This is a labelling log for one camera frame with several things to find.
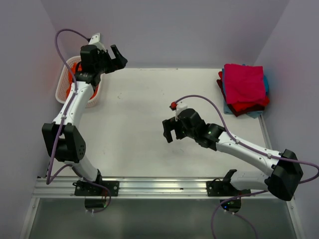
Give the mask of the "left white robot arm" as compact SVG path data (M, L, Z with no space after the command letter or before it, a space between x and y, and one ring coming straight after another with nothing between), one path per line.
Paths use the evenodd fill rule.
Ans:
M103 74L113 73L124 69L127 59L119 52L116 45L111 45L114 58L107 50L88 44L81 47L81 60L75 70L71 70L73 83L69 95L58 116L42 126L42 135L50 156L46 183L50 184L55 178L52 175L53 162L63 162L65 167L88 181L86 190L96 196L102 193L104 184L97 178L100 172L86 157L86 143L78 130L80 119L88 101L100 85Z

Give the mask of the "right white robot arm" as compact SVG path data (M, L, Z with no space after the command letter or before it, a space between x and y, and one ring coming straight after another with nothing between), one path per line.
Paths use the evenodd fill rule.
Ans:
M236 136L214 123L206 123L194 109L185 109L179 115L162 121L163 135L168 143L189 137L201 147L232 155L256 167L259 172L229 170L223 181L216 183L226 195L250 190L269 191L275 197L290 201L303 176L294 152L262 148Z

